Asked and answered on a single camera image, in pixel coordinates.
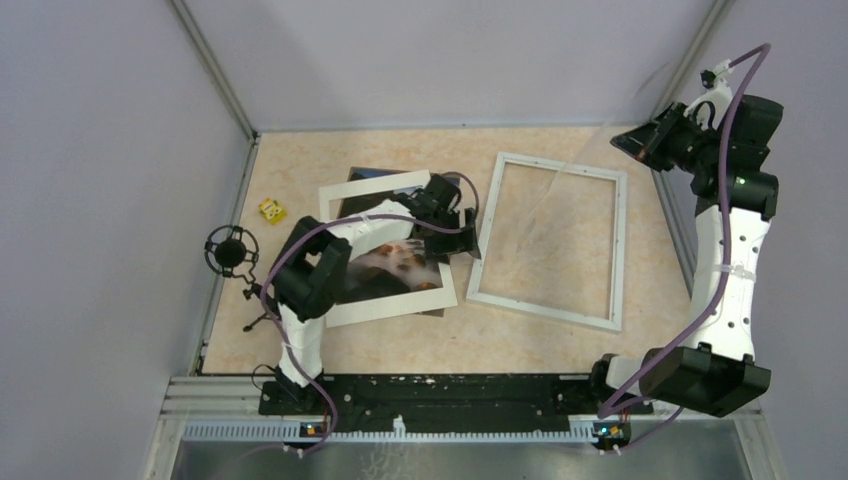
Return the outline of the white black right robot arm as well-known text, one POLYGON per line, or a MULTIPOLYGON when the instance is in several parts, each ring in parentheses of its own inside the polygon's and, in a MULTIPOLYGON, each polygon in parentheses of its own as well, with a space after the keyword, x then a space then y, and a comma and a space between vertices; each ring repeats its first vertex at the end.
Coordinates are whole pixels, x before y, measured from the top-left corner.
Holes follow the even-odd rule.
POLYGON ((760 168, 782 116, 781 104, 753 95, 722 119, 707 101, 675 102, 611 138, 653 170, 692 174, 698 253, 690 326, 673 348, 651 349, 641 360, 604 355, 586 385, 594 409, 608 415, 636 400, 660 400, 724 417, 768 390, 771 372, 755 361, 752 303, 779 190, 760 168))

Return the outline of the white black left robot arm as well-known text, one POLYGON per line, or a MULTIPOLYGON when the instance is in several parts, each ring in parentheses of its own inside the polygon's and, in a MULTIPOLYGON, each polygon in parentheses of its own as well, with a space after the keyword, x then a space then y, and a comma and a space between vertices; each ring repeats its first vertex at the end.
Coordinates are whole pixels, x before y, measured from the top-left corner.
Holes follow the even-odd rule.
POLYGON ((424 260, 481 256, 476 222, 480 205, 462 207, 455 171, 429 175, 422 187, 390 193, 378 203, 322 222, 298 220, 260 288, 263 309, 281 338, 275 379, 283 401, 297 413, 319 404, 325 318, 342 304, 355 259, 399 241, 421 244, 424 260))

